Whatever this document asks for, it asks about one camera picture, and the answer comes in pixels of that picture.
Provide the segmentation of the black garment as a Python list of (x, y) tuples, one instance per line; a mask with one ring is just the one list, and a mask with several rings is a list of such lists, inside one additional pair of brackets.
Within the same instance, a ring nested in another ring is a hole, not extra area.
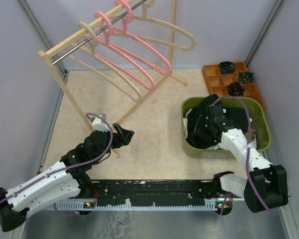
[(224, 107), (216, 94), (186, 112), (183, 123), (185, 140), (197, 149), (226, 149), (221, 142), (223, 133), (237, 129), (246, 142), (252, 142), (251, 118), (244, 108)]

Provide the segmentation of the white collared shirt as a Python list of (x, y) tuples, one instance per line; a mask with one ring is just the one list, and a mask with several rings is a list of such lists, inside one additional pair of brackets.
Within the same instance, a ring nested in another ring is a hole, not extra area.
[[(242, 130), (244, 137), (251, 136), (251, 143), (254, 147), (257, 147), (257, 140), (255, 132), (250, 129), (248, 122), (252, 119), (247, 119), (245, 111), (242, 108), (225, 108), (223, 110), (226, 120), (232, 122), (235, 128)], [(197, 149), (206, 150), (226, 150), (226, 147), (215, 139), (201, 139), (194, 135), (194, 127), (198, 118), (199, 112), (197, 108), (189, 110), (183, 118), (184, 125), (184, 137), (189, 145)]]

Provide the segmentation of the beige wooden hanger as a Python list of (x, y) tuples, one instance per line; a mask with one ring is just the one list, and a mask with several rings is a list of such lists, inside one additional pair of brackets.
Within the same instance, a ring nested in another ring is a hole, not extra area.
[(114, 87), (116, 87), (118, 90), (120, 90), (123, 94), (125, 94), (127, 97), (129, 97), (134, 102), (141, 103), (143, 101), (143, 97), (141, 95), (140, 90), (134, 85), (134, 83), (132, 81), (130, 81), (126, 76), (123, 75), (123, 74), (127, 75), (127, 71), (124, 68), (122, 68), (121, 66), (119, 66), (118, 64), (112, 62), (111, 60), (107, 59), (105, 56), (103, 56), (95, 51), (95, 48), (99, 45), (99, 43), (106, 46), (105, 41), (101, 40), (97, 36), (92, 36), (92, 34), (93, 34), (92, 28), (88, 24), (86, 24), (84, 22), (79, 22), (78, 27), (80, 29), (84, 29), (88, 32), (87, 34), (84, 35), (85, 39), (87, 39), (87, 37), (89, 37), (89, 36), (92, 37), (91, 43), (90, 42), (88, 43), (89, 47), (81, 46), (79, 48), (79, 50), (81, 50), (82, 52), (86, 53), (87, 55), (91, 56), (92, 58), (101, 62), (103, 65), (110, 68), (119, 78), (121, 78), (125, 83), (127, 83), (128, 86), (131, 87), (131, 89), (136, 93), (137, 98), (134, 98), (129, 92), (122, 89), (119, 85), (117, 85), (109, 77), (107, 77), (106, 75), (101, 73), (101, 71), (99, 71), (96, 68), (92, 67), (91, 65), (85, 63), (84, 61), (79, 60), (78, 58), (74, 57), (72, 54), (70, 54), (69, 57), (73, 61), (79, 63), (80, 65), (84, 66), (85, 68), (92, 71), (93, 73), (103, 77), (107, 82), (112, 84)]

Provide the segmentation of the pink plastic hanger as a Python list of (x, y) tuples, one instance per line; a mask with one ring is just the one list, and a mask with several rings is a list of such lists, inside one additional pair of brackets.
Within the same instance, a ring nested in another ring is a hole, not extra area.
[(109, 28), (108, 30), (104, 31), (104, 37), (103, 38), (99, 37), (101, 40), (105, 41), (105, 45), (106, 45), (105, 47), (107, 47), (108, 49), (110, 49), (113, 52), (117, 53), (118, 55), (123, 57), (125, 60), (129, 61), (133, 66), (135, 66), (149, 80), (150, 85), (147, 85), (141, 79), (139, 79), (138, 77), (136, 77), (132, 73), (129, 73), (128, 71), (127, 71), (127, 75), (130, 76), (132, 79), (134, 79), (137, 83), (142, 85), (145, 89), (147, 89), (149, 91), (154, 91), (156, 89), (155, 80), (152, 78), (152, 76), (141, 65), (139, 65), (137, 63), (138, 60), (131, 57), (131, 56), (129, 56), (127, 53), (124, 53), (122, 50), (119, 49), (118, 45), (110, 42), (110, 36), (112, 36), (115, 33), (114, 29), (113, 29), (113, 24), (110, 22), (110, 19), (105, 15), (105, 13), (103, 13), (101, 11), (95, 12), (94, 17), (95, 18), (100, 17), (102, 20), (104, 20), (104, 22), (107, 24), (107, 27)]

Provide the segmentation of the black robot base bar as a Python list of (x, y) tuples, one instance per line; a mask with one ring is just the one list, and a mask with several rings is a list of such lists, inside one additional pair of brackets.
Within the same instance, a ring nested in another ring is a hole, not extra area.
[(205, 210), (224, 216), (233, 207), (233, 197), (212, 180), (94, 180), (76, 198), (95, 210)]

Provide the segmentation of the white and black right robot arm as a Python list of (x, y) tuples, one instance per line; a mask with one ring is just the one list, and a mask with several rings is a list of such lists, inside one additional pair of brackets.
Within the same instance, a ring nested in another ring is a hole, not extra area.
[(273, 165), (264, 158), (233, 121), (228, 120), (223, 111), (221, 99), (212, 96), (200, 104), (200, 113), (194, 128), (194, 135), (211, 144), (221, 144), (229, 150), (247, 177), (242, 178), (233, 172), (215, 175), (213, 193), (224, 197), (232, 193), (244, 198), (253, 213), (285, 206), (289, 202), (287, 172), (282, 165)]

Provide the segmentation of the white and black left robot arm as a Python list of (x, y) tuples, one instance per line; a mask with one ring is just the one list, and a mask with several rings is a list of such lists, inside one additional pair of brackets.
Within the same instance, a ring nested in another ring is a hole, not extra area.
[(99, 164), (111, 149), (128, 145), (134, 131), (114, 123), (111, 130), (92, 132), (54, 165), (11, 189), (0, 187), (0, 226), (3, 232), (21, 226), (47, 206), (69, 198), (91, 196), (94, 191), (87, 171)]

